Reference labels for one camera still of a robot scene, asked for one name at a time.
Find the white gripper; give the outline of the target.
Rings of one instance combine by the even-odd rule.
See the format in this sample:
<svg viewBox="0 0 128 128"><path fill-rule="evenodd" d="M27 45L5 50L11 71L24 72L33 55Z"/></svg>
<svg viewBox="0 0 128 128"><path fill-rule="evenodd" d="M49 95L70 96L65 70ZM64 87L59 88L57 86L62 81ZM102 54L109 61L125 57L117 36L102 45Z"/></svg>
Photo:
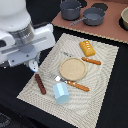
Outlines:
<svg viewBox="0 0 128 128"><path fill-rule="evenodd" d="M31 60L38 63L39 53L55 45L53 25L46 24L37 29L28 25L12 33L0 31L0 43L3 43L0 47L0 67L14 67Z"/></svg>

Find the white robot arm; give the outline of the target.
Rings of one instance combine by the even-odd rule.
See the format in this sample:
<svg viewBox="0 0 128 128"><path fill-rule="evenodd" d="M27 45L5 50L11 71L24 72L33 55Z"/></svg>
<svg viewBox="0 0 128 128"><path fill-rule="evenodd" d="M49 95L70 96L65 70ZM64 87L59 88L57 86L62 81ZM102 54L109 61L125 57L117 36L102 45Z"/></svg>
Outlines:
<svg viewBox="0 0 128 128"><path fill-rule="evenodd" d="M40 52L53 47L53 25L35 29L25 0L0 0L0 66L25 64L38 71Z"/></svg>

